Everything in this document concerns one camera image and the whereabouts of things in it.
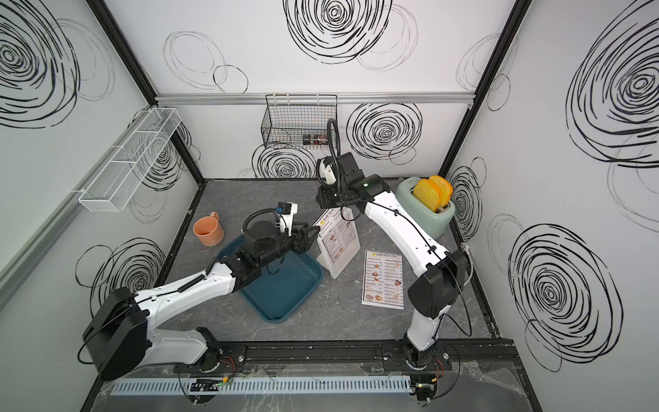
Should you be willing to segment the white menu holder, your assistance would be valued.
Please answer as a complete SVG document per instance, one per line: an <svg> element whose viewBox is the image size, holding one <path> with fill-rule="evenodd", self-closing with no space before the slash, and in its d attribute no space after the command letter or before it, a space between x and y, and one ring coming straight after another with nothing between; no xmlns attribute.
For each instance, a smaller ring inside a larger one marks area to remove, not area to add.
<svg viewBox="0 0 659 412"><path fill-rule="evenodd" d="M317 244L319 264L329 271L333 279L338 278L360 250L357 227L350 208L326 209L317 219L319 226Z"/></svg>

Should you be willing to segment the old menu sheet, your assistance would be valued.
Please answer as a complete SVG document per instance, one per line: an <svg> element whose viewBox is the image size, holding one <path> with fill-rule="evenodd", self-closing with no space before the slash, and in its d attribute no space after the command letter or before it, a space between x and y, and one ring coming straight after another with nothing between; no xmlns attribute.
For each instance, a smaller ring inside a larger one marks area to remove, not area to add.
<svg viewBox="0 0 659 412"><path fill-rule="evenodd" d="M403 257L366 250L362 286L362 305L403 310Z"/></svg>

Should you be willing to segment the new menu sheet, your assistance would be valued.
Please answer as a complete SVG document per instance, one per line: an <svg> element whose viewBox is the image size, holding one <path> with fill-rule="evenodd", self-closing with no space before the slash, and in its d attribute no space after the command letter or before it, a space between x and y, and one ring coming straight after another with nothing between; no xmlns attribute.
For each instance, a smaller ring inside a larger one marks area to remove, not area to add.
<svg viewBox="0 0 659 412"><path fill-rule="evenodd" d="M350 208L326 209L317 221L320 249L331 264L337 264L360 248L354 215Z"/></svg>

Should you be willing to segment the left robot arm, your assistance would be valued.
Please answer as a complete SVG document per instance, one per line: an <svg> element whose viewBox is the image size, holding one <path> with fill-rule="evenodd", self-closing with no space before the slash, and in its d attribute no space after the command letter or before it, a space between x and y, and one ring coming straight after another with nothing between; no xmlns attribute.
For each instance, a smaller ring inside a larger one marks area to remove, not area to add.
<svg viewBox="0 0 659 412"><path fill-rule="evenodd" d="M218 350L215 338L202 327L164 331L161 325L207 300L247 287L269 264L291 252L308 252L319 231L306 223L280 229L258 221L203 271L157 288L132 292L123 287L111 292L82 335L100 378L119 379L152 364L193 365Z"/></svg>

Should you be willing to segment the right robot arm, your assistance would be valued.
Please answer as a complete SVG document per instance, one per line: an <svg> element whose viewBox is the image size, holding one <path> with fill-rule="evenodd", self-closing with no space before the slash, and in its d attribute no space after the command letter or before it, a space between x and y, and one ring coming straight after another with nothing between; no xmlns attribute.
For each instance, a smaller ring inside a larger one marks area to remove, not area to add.
<svg viewBox="0 0 659 412"><path fill-rule="evenodd" d="M315 172L320 208L357 207L390 237L417 275L408 288L415 311L403 350L411 367L425 367L436 348L442 319L463 297L466 257L434 240L398 202L391 187L377 174L365 176L351 154L317 160Z"/></svg>

